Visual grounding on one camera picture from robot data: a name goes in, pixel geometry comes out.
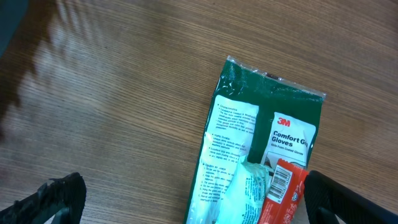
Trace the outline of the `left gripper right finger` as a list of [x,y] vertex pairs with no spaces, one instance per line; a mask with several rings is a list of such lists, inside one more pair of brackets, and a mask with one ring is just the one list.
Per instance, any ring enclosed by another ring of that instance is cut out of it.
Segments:
[[310,224],[397,224],[397,215],[360,196],[322,173],[312,170],[304,181]]

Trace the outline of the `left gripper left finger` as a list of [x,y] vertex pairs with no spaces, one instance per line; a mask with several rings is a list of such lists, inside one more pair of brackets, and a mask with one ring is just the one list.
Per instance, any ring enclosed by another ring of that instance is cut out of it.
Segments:
[[36,193],[1,211],[1,223],[79,224],[86,201],[86,185],[83,177],[71,173],[52,183],[44,183]]

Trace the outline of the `red snack stick wrapper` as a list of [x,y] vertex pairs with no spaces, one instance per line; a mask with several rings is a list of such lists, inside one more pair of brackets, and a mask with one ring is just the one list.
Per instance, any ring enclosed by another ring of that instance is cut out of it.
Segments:
[[308,171],[279,159],[258,224],[290,224],[304,193]]

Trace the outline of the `mint green sachet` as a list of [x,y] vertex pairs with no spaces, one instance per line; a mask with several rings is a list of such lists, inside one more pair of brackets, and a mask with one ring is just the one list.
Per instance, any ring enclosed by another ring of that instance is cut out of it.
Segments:
[[222,224],[257,224],[271,185],[270,168],[239,158],[230,185],[221,198],[215,220]]

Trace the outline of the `green 3M gloves package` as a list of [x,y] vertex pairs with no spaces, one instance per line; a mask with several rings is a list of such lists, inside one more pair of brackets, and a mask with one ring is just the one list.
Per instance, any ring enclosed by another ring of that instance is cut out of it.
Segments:
[[185,223],[212,223],[238,159],[307,168],[326,94],[271,75],[234,57],[211,98]]

